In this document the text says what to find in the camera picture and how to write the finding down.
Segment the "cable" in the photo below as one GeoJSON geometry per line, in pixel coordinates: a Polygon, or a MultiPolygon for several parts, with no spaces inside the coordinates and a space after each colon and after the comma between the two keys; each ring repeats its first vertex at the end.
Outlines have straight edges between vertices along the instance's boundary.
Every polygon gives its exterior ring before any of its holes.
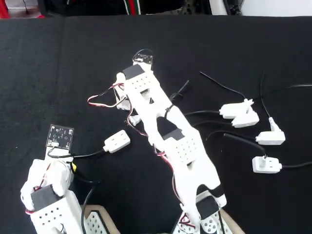
{"type": "Polygon", "coordinates": [[[105,152],[103,149],[99,150],[99,151],[96,151],[92,154],[88,154],[88,155],[73,155],[74,158],[83,158],[83,157],[90,157],[90,156],[95,156],[95,155],[98,155],[100,153],[103,153],[105,152]]]}
{"type": "Polygon", "coordinates": [[[241,135],[241,134],[237,134],[237,133],[234,133],[234,132],[230,132],[230,131],[222,131],[222,130],[218,130],[218,131],[214,131],[212,133],[210,133],[207,137],[206,137],[206,141],[214,134],[216,133],[228,133],[228,134],[231,134],[233,136],[237,136],[237,137],[240,137],[240,138],[244,138],[244,139],[250,139],[250,140],[254,140],[255,138],[254,137],[250,137],[250,136],[244,136],[244,135],[241,135]]]}
{"type": "Polygon", "coordinates": [[[189,113],[185,113],[184,116],[192,116],[198,114],[219,114],[219,111],[211,111],[211,110],[202,110],[202,111],[193,111],[189,113]]]}
{"type": "Polygon", "coordinates": [[[138,14],[141,15],[140,1],[139,1],[139,0],[136,0],[136,3],[137,3],[137,11],[138,11],[138,14]]]}
{"type": "Polygon", "coordinates": [[[192,127],[196,127],[196,126],[198,126],[198,125],[202,125],[202,124],[205,124],[205,123],[215,123],[215,124],[221,124],[221,125],[232,125],[231,123],[226,123],[226,122],[221,122],[221,121],[215,121],[215,120],[205,120],[205,121],[198,122],[198,123],[191,124],[191,125],[192,125],[192,127]]]}
{"type": "Polygon", "coordinates": [[[87,206],[87,202],[89,200],[89,198],[91,197],[92,193],[94,192],[94,190],[96,189],[98,184],[96,184],[95,186],[93,186],[91,188],[91,190],[89,191],[88,195],[86,196],[86,199],[84,200],[83,206],[81,208],[81,217],[80,217],[80,221],[81,221],[81,227],[82,227],[82,232],[83,234],[86,234],[86,229],[84,227],[84,212],[86,210],[86,206],[87,206]]]}
{"type": "Polygon", "coordinates": [[[140,135],[145,136],[145,137],[148,137],[148,135],[147,135],[146,133],[141,132],[139,129],[137,129],[135,126],[133,126],[132,123],[130,122],[130,119],[129,119],[129,118],[130,118],[130,116],[132,115],[132,112],[133,112],[133,106],[132,106],[130,100],[129,100],[129,104],[130,104],[130,112],[129,112],[127,118],[126,118],[126,123],[127,123],[130,127],[132,127],[134,130],[136,130],[140,135]]]}
{"type": "Polygon", "coordinates": [[[125,4],[126,12],[127,12],[127,14],[129,15],[128,5],[127,5],[127,3],[126,3],[126,0],[123,0],[123,2],[124,2],[124,4],[125,4]]]}
{"type": "Polygon", "coordinates": [[[90,100],[92,100],[92,99],[94,99],[94,98],[103,96],[104,94],[107,93],[107,91],[109,91],[110,89],[114,88],[115,86],[122,87],[122,86],[123,86],[123,83],[113,84],[111,87],[109,87],[109,88],[108,88],[106,91],[104,91],[103,93],[97,94],[97,95],[93,95],[93,96],[89,97],[89,98],[87,99],[88,104],[91,105],[91,106],[98,106],[98,107],[108,107],[108,108],[116,107],[117,105],[119,105],[120,103],[122,103],[122,102],[126,99],[126,97],[124,97],[123,99],[121,99],[120,101],[118,101],[117,103],[115,103],[114,105],[107,105],[107,104],[103,104],[103,103],[90,102],[90,100]]]}
{"type": "Polygon", "coordinates": [[[25,3],[25,0],[23,0],[23,3],[24,3],[24,5],[25,5],[26,14],[28,15],[28,9],[27,9],[27,6],[26,6],[26,3],[25,3]]]}
{"type": "Polygon", "coordinates": [[[70,169],[72,173],[74,174],[75,178],[77,178],[78,180],[87,184],[99,184],[100,183],[100,181],[93,181],[93,180],[86,179],[84,176],[80,175],[80,173],[78,173],[77,170],[76,171],[74,170],[72,162],[68,162],[68,163],[70,164],[70,169]]]}
{"type": "Polygon", "coordinates": [[[154,52],[150,49],[141,49],[141,50],[137,51],[135,53],[135,55],[133,55],[133,57],[132,57],[133,62],[135,62],[136,56],[138,56],[138,54],[140,54],[142,51],[149,51],[152,55],[154,55],[154,52]]]}
{"type": "Polygon", "coordinates": [[[264,153],[265,158],[267,157],[267,153],[266,153],[265,149],[264,149],[262,146],[258,145],[258,144],[253,143],[253,142],[251,142],[251,141],[249,141],[249,140],[246,140],[246,139],[244,139],[244,138],[241,138],[241,137],[232,135],[232,134],[225,133],[225,134],[223,134],[223,135],[224,135],[225,137],[229,137],[229,138],[232,138],[232,139],[234,139],[234,140],[238,140],[238,141],[244,142],[244,143],[246,143],[246,144],[249,144],[249,145],[251,145],[251,146],[254,146],[254,147],[258,148],[259,150],[261,150],[261,151],[264,153]]]}
{"type": "Polygon", "coordinates": [[[262,106],[263,106],[265,112],[267,113],[268,117],[270,118],[271,116],[270,116],[270,114],[269,114],[267,108],[266,108],[265,105],[264,105],[263,96],[262,96],[263,81],[264,81],[264,79],[265,79],[265,76],[266,76],[265,73],[262,73],[261,81],[260,81],[260,99],[261,99],[261,103],[262,103],[262,106]]]}
{"type": "Polygon", "coordinates": [[[222,216],[221,216],[221,212],[218,211],[218,214],[219,214],[219,220],[220,220],[220,225],[221,225],[222,232],[223,232],[223,234],[225,234],[224,225],[223,225],[222,216]]]}
{"type": "Polygon", "coordinates": [[[185,92],[185,90],[186,90],[186,88],[187,88],[187,86],[188,86],[189,84],[190,84],[190,81],[187,80],[187,81],[185,82],[185,84],[179,89],[179,91],[177,91],[176,93],[170,95],[169,100],[170,100],[171,102],[173,102],[173,101],[177,100],[177,97],[181,97],[181,99],[183,99],[183,94],[182,94],[182,93],[185,92]]]}
{"type": "Polygon", "coordinates": [[[270,95],[270,94],[274,94],[274,93],[278,93],[278,92],[281,92],[283,90],[287,90],[287,89],[293,89],[293,88],[307,88],[307,87],[312,87],[312,84],[294,84],[294,85],[291,85],[291,86],[286,86],[286,87],[283,87],[283,88],[278,88],[278,89],[273,89],[271,91],[268,91],[260,96],[257,96],[257,97],[254,97],[253,100],[257,100],[259,98],[262,98],[264,96],[267,96],[267,95],[270,95]]]}
{"type": "Polygon", "coordinates": [[[207,77],[208,79],[210,79],[211,81],[213,81],[214,83],[218,84],[219,86],[221,86],[222,88],[226,89],[226,90],[229,90],[229,91],[232,91],[234,93],[237,93],[239,95],[241,95],[244,99],[246,99],[245,95],[243,95],[241,92],[239,91],[236,91],[234,89],[230,89],[229,87],[226,87],[224,86],[223,84],[219,83],[218,81],[216,81],[215,79],[211,78],[209,75],[203,73],[203,72],[199,72],[200,74],[202,74],[203,76],[207,77]]]}
{"type": "Polygon", "coordinates": [[[72,154],[67,154],[67,155],[51,155],[52,151],[55,149],[55,147],[52,147],[51,150],[48,151],[47,155],[51,158],[67,158],[67,157],[73,157],[73,158],[83,158],[83,157],[90,157],[90,156],[94,156],[94,155],[97,155],[99,153],[102,153],[104,152],[103,149],[99,150],[99,151],[96,151],[95,153],[92,153],[92,154],[88,154],[88,155],[72,155],[72,154]]]}
{"type": "Polygon", "coordinates": [[[310,165],[312,165],[312,162],[304,162],[304,163],[296,164],[296,165],[282,165],[282,167],[292,169],[292,168],[300,168],[300,167],[305,167],[305,166],[310,166],[310,165]]]}

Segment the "table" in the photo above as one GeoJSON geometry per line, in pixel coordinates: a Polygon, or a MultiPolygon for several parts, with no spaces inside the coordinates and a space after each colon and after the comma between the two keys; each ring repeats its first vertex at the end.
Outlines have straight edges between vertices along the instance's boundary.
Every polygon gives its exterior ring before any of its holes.
{"type": "MultiPolygon", "coordinates": [[[[183,112],[218,110],[241,101],[198,74],[256,97],[259,76],[266,90],[311,83],[312,18],[208,16],[77,17],[0,21],[0,199],[1,233],[34,233],[23,212],[20,188],[34,158],[43,158],[51,123],[75,128],[72,152],[98,150],[111,134],[126,129],[127,150],[77,161],[90,179],[103,178],[91,204],[103,205],[122,233],[169,232],[180,214],[171,188],[172,173],[147,140],[124,123],[126,112],[88,106],[86,99],[115,81],[141,48],[155,53],[155,75],[167,94],[186,80],[192,91],[177,102],[183,112]]],[[[114,101],[113,95],[105,97],[114,101]]],[[[282,164],[311,160],[311,90],[267,96],[269,112],[286,134],[281,146],[266,147],[282,164]]],[[[269,128],[261,121],[237,132],[256,136],[269,128]]],[[[203,138],[223,128],[199,128],[203,138]]],[[[306,233],[310,228],[311,167],[254,174],[251,146],[215,136],[206,144],[228,204],[225,210],[246,233],[306,233]]],[[[75,181],[83,201],[88,185],[75,181]]]]}

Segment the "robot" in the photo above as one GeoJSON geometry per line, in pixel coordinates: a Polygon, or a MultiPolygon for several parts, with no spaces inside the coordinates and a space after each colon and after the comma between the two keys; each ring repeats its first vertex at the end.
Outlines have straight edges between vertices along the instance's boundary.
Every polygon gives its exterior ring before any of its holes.
{"type": "MultiPolygon", "coordinates": [[[[200,134],[164,93],[152,71],[153,56],[144,54],[144,51],[135,54],[133,65],[118,73],[116,82],[110,87],[116,95],[115,105],[92,102],[105,92],[91,96],[88,103],[129,111],[128,125],[146,136],[155,154],[171,167],[173,190],[182,209],[173,234],[225,234],[225,230],[231,234],[219,212],[227,201],[200,134]],[[175,129],[162,136],[157,128],[159,117],[171,122],[175,129]],[[141,121],[144,132],[136,128],[141,121]]],[[[38,234],[108,233],[105,223],[95,213],[91,217],[101,223],[101,229],[95,231],[92,228],[90,217],[83,219],[85,230],[81,227],[81,207],[75,194],[68,189],[73,179],[73,157],[69,154],[73,131],[51,125],[45,160],[34,160],[21,189],[21,200],[38,234]],[[54,134],[56,129],[58,134],[63,133],[61,140],[53,138],[59,136],[54,134]]]]}

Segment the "perforated plastic plate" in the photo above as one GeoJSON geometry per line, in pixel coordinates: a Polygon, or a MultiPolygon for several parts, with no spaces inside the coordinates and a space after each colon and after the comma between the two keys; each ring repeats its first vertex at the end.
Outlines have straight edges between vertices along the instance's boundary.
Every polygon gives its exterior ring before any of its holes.
{"type": "Polygon", "coordinates": [[[88,233],[90,234],[108,234],[102,219],[96,211],[92,211],[87,218],[88,233]]]}

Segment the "plug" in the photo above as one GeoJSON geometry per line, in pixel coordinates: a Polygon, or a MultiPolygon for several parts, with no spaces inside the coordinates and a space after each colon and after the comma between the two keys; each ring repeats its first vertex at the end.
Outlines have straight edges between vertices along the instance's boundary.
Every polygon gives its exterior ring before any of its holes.
{"type": "Polygon", "coordinates": [[[136,115],[136,116],[130,116],[129,117],[129,121],[132,123],[133,126],[136,126],[138,123],[140,123],[141,118],[140,116],[136,115]]]}
{"type": "Polygon", "coordinates": [[[244,128],[248,126],[253,126],[259,122],[258,114],[250,106],[246,113],[241,114],[232,121],[232,126],[235,128],[244,128]]]}
{"type": "Polygon", "coordinates": [[[103,150],[111,154],[130,144],[130,138],[125,130],[121,130],[104,141],[103,150]]]}
{"type": "Polygon", "coordinates": [[[256,156],[253,158],[253,172],[274,174],[280,172],[282,164],[276,157],[256,156]]]}
{"type": "Polygon", "coordinates": [[[285,140],[284,132],[278,127],[272,117],[269,118],[271,131],[261,132],[255,140],[260,145],[281,145],[285,140]]]}
{"type": "Polygon", "coordinates": [[[246,113],[249,107],[254,103],[252,99],[244,99],[240,103],[224,104],[219,110],[220,115],[225,119],[233,119],[239,115],[246,113]]]}

